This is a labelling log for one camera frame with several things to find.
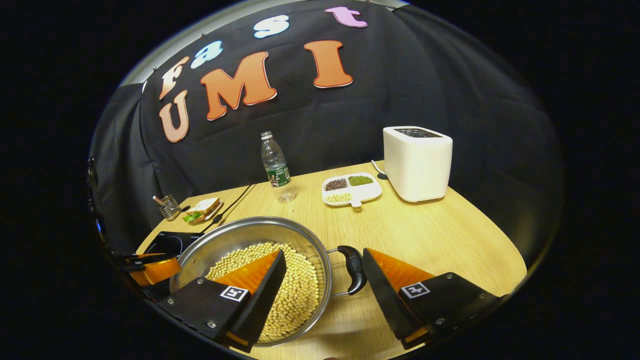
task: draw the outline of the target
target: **small plate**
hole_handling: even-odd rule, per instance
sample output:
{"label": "small plate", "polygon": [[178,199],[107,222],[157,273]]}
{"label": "small plate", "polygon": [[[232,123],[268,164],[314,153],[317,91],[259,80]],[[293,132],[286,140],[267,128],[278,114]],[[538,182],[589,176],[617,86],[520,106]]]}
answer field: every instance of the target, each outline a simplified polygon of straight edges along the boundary
{"label": "small plate", "polygon": [[220,201],[220,203],[218,204],[218,206],[216,206],[215,209],[213,209],[213,211],[207,215],[207,217],[203,218],[202,220],[198,220],[198,221],[189,221],[187,222],[187,224],[199,224],[201,222],[205,222],[208,219],[210,219],[213,215],[217,214],[217,212],[220,210],[220,208],[222,208],[222,204],[224,204],[224,202]]}
{"label": "small plate", "polygon": [[[373,181],[371,184],[363,184],[353,186],[349,183],[349,176],[365,176]],[[326,191],[324,188],[330,181],[344,179],[347,186],[345,188]],[[346,193],[351,194],[351,200],[342,202],[328,202],[327,197],[332,195],[344,195]],[[342,176],[330,177],[324,180],[322,183],[322,199],[325,204],[330,206],[345,206],[351,205],[354,208],[359,208],[363,202],[373,200],[382,194],[382,187],[376,180],[376,178],[368,172],[357,172],[355,174],[347,174]]]}

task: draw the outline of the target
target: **white toaster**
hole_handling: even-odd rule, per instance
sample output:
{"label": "white toaster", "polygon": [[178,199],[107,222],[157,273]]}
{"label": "white toaster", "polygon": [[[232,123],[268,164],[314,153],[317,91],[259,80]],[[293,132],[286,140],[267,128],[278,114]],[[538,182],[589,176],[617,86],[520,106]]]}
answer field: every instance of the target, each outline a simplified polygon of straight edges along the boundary
{"label": "white toaster", "polygon": [[447,193],[453,140],[418,126],[385,127],[385,173],[405,201],[439,199]]}

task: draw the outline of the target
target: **sandwich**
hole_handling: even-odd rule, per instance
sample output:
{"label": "sandwich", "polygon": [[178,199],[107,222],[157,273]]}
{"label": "sandwich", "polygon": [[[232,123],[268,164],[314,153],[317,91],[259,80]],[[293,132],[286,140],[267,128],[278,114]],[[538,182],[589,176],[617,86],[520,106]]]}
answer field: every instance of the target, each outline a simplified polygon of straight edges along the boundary
{"label": "sandwich", "polygon": [[187,210],[187,216],[182,218],[185,222],[201,222],[206,219],[220,205],[219,197],[212,197],[200,201],[196,206]]}

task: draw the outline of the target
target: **metal pot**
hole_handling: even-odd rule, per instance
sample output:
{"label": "metal pot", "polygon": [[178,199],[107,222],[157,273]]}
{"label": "metal pot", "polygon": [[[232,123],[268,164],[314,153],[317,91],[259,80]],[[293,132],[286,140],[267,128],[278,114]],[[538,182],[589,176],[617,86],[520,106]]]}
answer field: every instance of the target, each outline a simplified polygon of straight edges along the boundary
{"label": "metal pot", "polygon": [[[254,345],[256,347],[281,345],[301,336],[318,321],[330,297],[353,295],[367,283],[362,272],[362,257],[353,247],[341,245],[327,251],[309,229],[295,221],[280,217],[250,217],[220,226],[187,247],[178,259],[180,272],[170,279],[171,293],[197,277],[205,277],[211,267],[230,252],[266,241],[289,244],[307,257],[316,268],[320,297],[318,307],[298,330],[271,338],[267,342],[258,342]],[[333,251],[339,251],[345,256],[347,271],[352,281],[348,291],[330,295],[332,270],[328,253]]]}

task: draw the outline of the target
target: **black cooktop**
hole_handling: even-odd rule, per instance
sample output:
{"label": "black cooktop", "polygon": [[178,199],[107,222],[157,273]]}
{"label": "black cooktop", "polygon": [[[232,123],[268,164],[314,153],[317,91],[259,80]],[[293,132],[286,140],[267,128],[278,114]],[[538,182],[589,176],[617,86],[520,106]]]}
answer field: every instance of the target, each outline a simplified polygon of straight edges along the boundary
{"label": "black cooktop", "polygon": [[151,242],[145,254],[175,254],[180,255],[194,241],[201,237],[200,233],[176,233],[163,231]]}

